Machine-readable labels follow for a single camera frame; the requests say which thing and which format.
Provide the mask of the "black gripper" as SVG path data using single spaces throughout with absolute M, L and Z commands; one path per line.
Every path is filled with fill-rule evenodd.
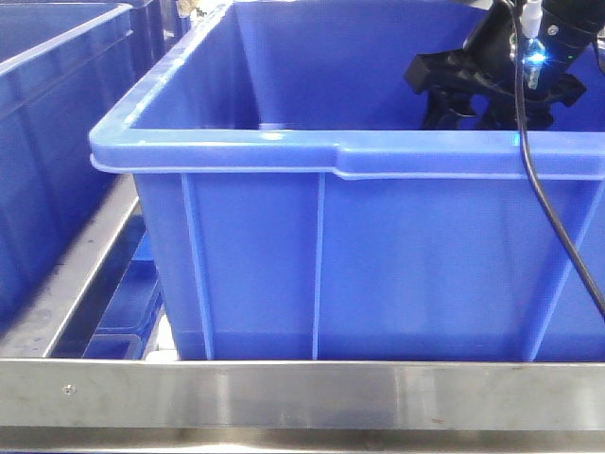
M 463 47 L 415 56 L 405 79 L 415 93 L 427 95 L 423 129 L 456 129 L 463 119 L 476 115 L 474 96 L 488 101 L 478 128 L 515 128 L 515 46 L 523 30 L 514 22 L 524 6 L 523 1 L 495 1 Z M 524 80 L 527 124 L 533 130 L 545 130 L 553 123 L 553 104 L 571 106 L 586 91 L 568 72 L 587 47 L 586 2 L 543 1 L 541 7 L 537 38 L 547 60 L 536 90 L 529 90 Z

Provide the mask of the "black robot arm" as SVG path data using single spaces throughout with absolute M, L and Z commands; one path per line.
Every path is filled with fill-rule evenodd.
M 488 101 L 479 129 L 515 129 L 515 51 L 524 34 L 514 21 L 523 5 L 496 1 L 461 48 L 415 56 L 405 79 L 415 93 L 427 95 L 423 129 L 456 129 L 475 116 L 474 96 Z M 542 12 L 524 58 L 527 126 L 537 131 L 554 123 L 552 105 L 570 107 L 586 92 L 569 69 L 604 27 L 601 1 L 544 1 Z

